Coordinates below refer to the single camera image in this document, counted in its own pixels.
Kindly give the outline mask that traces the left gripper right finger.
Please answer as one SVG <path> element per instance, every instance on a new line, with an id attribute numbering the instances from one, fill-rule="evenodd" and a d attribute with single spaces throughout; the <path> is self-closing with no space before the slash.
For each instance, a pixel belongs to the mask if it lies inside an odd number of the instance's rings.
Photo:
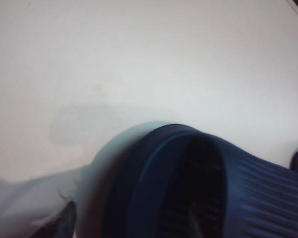
<path id="1" fill-rule="evenodd" d="M 201 212 L 196 202 L 192 202 L 188 212 L 189 218 L 189 237 L 190 238 L 204 238 L 201 225 Z"/>

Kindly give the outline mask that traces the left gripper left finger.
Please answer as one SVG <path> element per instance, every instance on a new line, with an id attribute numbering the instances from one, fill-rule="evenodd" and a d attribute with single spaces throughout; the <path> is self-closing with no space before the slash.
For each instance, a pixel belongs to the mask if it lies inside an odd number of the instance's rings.
<path id="1" fill-rule="evenodd" d="M 64 208 L 37 231 L 38 238 L 72 238 L 76 224 L 76 204 L 69 201 Z"/>

